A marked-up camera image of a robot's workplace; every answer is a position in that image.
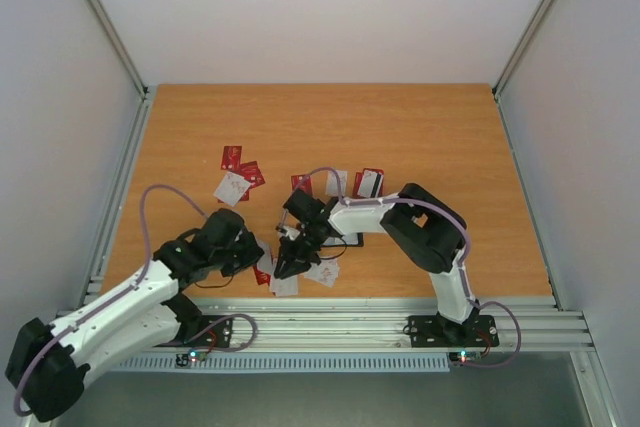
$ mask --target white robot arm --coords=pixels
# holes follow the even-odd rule
[[[17,391],[14,409],[27,413],[22,398],[47,422],[123,360],[174,339],[192,339],[207,322],[182,291],[212,270],[234,275],[263,254],[242,217],[220,209],[202,228],[165,242],[147,265],[92,303],[49,324],[27,322],[5,371]]]
[[[390,235],[407,256],[427,271],[438,299],[443,333],[453,345],[464,345],[477,309],[467,285],[464,252],[469,242],[464,220],[416,184],[375,199],[331,199],[326,205],[302,190],[284,205],[300,224],[280,227],[276,278],[287,278],[319,263],[318,252],[329,237],[353,233]],[[415,221],[426,215],[420,226]]]

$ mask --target paper card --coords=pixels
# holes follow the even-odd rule
[[[240,168],[236,173],[242,175],[246,180],[251,182],[252,189],[267,183],[264,180],[264,175],[262,175],[262,172],[260,171],[260,167],[258,167],[258,162],[255,160],[240,164]]]
[[[311,268],[304,273],[304,278],[333,287],[339,274],[340,267],[336,259],[323,260],[319,264],[312,264]]]
[[[351,192],[351,197],[354,199],[361,199],[358,195],[358,189],[360,188],[360,182],[362,182],[362,172],[356,172],[356,178],[353,181],[353,191]]]
[[[300,181],[304,179],[304,177],[305,177],[304,175],[292,175],[291,190],[295,190],[296,185],[298,185]],[[305,181],[302,184],[300,184],[300,187],[298,188],[309,195],[313,195],[313,187],[311,187],[311,177],[307,177]]]
[[[251,187],[251,183],[246,181],[244,177],[227,172],[213,195],[233,207],[249,190],[249,187]]]
[[[269,274],[265,274],[264,272],[260,272],[256,266],[253,266],[253,273],[256,276],[256,282],[258,285],[268,284],[271,282],[271,276]]]
[[[342,195],[345,195],[347,191],[347,175],[348,172],[346,170],[336,170],[338,176],[340,177],[340,191]],[[338,195],[338,183],[336,182],[336,176],[333,175],[333,172],[327,172],[327,195],[336,196]]]
[[[222,162],[220,163],[220,168],[222,170],[238,170],[238,168],[240,168],[241,154],[241,145],[225,145],[222,150]]]
[[[288,279],[276,279],[275,277],[271,277],[269,292],[276,294],[276,297],[298,295],[298,276],[294,275]]]
[[[362,180],[358,187],[358,195],[360,197],[378,197],[380,186],[382,185],[383,176],[373,170],[364,170],[362,172]]]
[[[240,200],[238,202],[246,202],[247,200],[249,200],[249,192],[251,192],[251,187],[249,187],[249,190],[247,190],[244,195],[242,197],[240,197]],[[219,204],[224,204],[224,202],[220,199],[218,199],[218,203]]]
[[[273,275],[273,272],[276,270],[276,266],[273,262],[273,258],[271,257],[271,247],[269,247],[269,244],[261,240],[257,240],[257,242],[260,248],[264,250],[264,255],[260,257],[260,260],[258,260],[256,267],[260,272]]]

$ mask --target gray wall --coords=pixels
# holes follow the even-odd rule
[[[70,307],[136,93],[84,0],[0,0],[0,367]],[[0,379],[0,425],[14,425]]]
[[[482,82],[539,0],[102,0],[151,85]]]
[[[502,108],[549,262],[638,425],[640,0],[558,0]]]

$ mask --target wooden table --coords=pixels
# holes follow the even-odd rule
[[[536,238],[487,85],[163,85],[153,110],[119,224],[104,289],[143,262],[140,194],[171,184],[206,211],[219,204],[225,145],[242,145],[242,161],[257,160],[266,184],[235,207],[258,238],[277,252],[274,231],[291,192],[290,177],[329,165],[385,171],[385,193],[415,182],[462,215],[473,238],[467,269],[479,296],[549,295]],[[313,179],[326,200],[326,174]],[[202,225],[182,199],[155,191],[147,201],[153,249]],[[300,278],[300,296],[433,296],[429,277],[385,235],[368,234],[364,248],[339,259],[333,288]],[[218,273],[206,284],[222,282]],[[191,287],[192,296],[269,297],[251,269],[224,289]]]

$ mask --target white ventilation grille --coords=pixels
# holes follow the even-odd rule
[[[260,374],[283,372],[448,372],[446,354],[213,354],[204,362],[176,365],[176,355],[148,353],[133,357],[117,372],[189,372]]]

